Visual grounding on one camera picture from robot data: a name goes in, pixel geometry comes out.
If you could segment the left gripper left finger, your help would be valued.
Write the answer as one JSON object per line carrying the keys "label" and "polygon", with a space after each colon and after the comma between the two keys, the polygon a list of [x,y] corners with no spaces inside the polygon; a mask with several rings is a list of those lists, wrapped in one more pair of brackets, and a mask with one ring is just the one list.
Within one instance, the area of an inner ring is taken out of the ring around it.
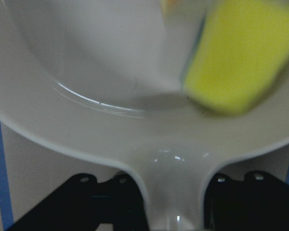
{"label": "left gripper left finger", "polygon": [[147,231],[142,194],[134,179],[119,174],[98,183],[91,174],[70,177],[8,229],[10,231]]}

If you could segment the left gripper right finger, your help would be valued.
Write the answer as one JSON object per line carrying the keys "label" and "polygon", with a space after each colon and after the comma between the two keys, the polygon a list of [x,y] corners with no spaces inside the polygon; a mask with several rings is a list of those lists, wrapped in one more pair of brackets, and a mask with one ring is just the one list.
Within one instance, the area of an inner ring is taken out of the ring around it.
{"label": "left gripper right finger", "polygon": [[289,231],[289,185],[264,171],[243,180],[215,174],[204,197],[204,227],[211,231]]}

